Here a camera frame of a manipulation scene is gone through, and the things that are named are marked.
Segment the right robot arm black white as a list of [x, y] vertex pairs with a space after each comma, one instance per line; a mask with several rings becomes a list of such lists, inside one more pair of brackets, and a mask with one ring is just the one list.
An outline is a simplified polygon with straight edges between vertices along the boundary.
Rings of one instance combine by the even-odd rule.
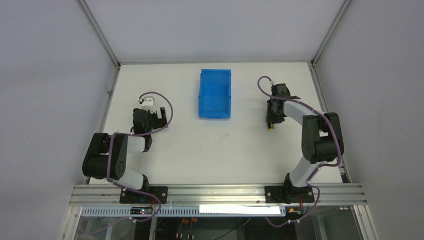
[[267, 100], [265, 122], [268, 129], [291, 118], [301, 125], [302, 157], [294, 170], [289, 172], [281, 186], [267, 188], [275, 203], [298, 203], [313, 200], [310, 186], [312, 178], [322, 165], [334, 161], [344, 152], [340, 119], [337, 113], [323, 113], [300, 104], [300, 98], [292, 96], [286, 84], [271, 84], [271, 98]]

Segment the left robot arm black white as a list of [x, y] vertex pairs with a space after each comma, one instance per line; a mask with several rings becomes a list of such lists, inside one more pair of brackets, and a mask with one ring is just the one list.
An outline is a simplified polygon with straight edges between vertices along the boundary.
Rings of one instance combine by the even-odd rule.
[[133, 135], [127, 133], [93, 134], [82, 163], [83, 175], [98, 180], [110, 180], [126, 189], [150, 193], [148, 177], [127, 167], [128, 153], [146, 153], [150, 150], [154, 130], [167, 123], [166, 109], [135, 108], [133, 110]]

